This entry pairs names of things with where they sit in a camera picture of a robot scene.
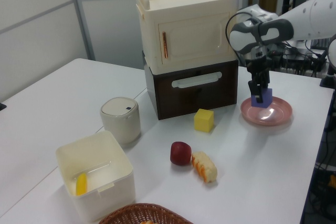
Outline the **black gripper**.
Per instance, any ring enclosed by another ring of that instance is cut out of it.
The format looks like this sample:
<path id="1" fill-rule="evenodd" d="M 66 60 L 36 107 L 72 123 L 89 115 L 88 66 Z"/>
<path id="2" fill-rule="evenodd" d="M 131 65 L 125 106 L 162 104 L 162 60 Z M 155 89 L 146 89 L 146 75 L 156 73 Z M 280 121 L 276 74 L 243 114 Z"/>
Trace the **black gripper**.
<path id="1" fill-rule="evenodd" d="M 266 56 L 248 60 L 247 71 L 252 77 L 252 80 L 248 82 L 252 104 L 262 104 L 264 101 L 262 90 L 268 89 L 270 83 L 269 67 Z"/>

